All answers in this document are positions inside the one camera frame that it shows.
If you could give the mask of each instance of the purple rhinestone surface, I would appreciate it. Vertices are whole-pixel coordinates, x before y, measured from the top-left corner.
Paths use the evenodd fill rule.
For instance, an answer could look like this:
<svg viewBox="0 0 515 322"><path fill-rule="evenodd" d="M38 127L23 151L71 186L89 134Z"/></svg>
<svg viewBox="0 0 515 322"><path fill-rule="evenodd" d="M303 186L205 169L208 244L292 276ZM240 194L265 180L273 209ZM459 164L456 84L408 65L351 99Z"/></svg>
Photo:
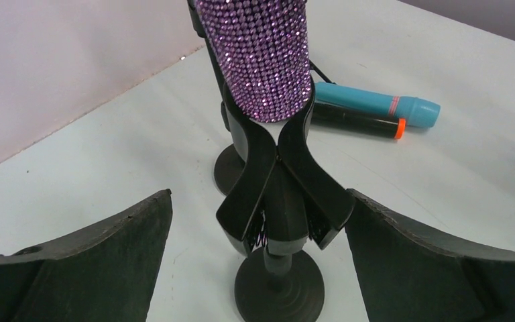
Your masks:
<svg viewBox="0 0 515 322"><path fill-rule="evenodd" d="M198 0L197 10L234 101L248 117L277 122L311 91L306 0Z"/></svg>

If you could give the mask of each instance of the red stripe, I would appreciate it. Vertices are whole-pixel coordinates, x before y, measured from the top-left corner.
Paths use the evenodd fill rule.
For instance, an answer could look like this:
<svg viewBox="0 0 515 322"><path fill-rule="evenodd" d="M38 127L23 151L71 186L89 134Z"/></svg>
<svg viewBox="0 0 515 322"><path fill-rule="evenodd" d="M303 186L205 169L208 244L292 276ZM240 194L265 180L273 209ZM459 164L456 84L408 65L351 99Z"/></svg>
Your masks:
<svg viewBox="0 0 515 322"><path fill-rule="evenodd" d="M398 102L400 101L399 96L394 96L392 99L392 103L390 103L390 110L388 111L389 115L394 115L396 113L396 108L398 107Z"/></svg>

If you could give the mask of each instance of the black round base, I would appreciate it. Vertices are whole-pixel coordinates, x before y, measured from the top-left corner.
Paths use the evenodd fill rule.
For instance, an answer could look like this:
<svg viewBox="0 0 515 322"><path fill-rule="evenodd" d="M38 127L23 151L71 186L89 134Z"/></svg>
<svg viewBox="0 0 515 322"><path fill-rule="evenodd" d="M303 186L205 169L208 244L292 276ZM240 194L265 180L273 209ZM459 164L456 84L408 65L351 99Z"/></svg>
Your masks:
<svg viewBox="0 0 515 322"><path fill-rule="evenodd" d="M242 170L243 160L239 157L234 145L231 144L220 153L214 165L214 181L218 190L227 195L238 181Z"/></svg>
<svg viewBox="0 0 515 322"><path fill-rule="evenodd" d="M280 288L272 287L260 248L240 266L234 293L246 322L315 322L325 303L323 275L303 251L293 255L291 271Z"/></svg>

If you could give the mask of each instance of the white table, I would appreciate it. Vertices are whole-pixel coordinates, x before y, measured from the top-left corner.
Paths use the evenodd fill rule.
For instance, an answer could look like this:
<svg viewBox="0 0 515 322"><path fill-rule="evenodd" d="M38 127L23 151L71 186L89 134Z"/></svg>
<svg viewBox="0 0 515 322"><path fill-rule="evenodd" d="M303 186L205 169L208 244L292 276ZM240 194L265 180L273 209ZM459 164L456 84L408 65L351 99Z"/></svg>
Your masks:
<svg viewBox="0 0 515 322"><path fill-rule="evenodd" d="M318 163L411 218L515 250L515 42L395 0L309 1L308 25L311 58L337 83L442 105L434 128L397 143L313 127ZM201 50L0 164L0 254L170 188L149 321L240 321L242 258L215 220L213 164L231 143L219 101ZM306 250L325 277L319 321L367 321L344 233Z"/></svg>

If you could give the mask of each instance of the orange cap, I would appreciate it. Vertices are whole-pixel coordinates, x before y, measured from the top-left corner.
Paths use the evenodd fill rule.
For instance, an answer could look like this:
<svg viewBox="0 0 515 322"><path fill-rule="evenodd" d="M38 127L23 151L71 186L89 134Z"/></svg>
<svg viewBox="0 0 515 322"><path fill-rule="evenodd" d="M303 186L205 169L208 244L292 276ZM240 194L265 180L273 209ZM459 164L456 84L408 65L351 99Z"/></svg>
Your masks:
<svg viewBox="0 0 515 322"><path fill-rule="evenodd" d="M396 131L396 136L394 136L394 139L399 140L404 135L404 131L406 130L406 119L399 119L398 120L398 131Z"/></svg>

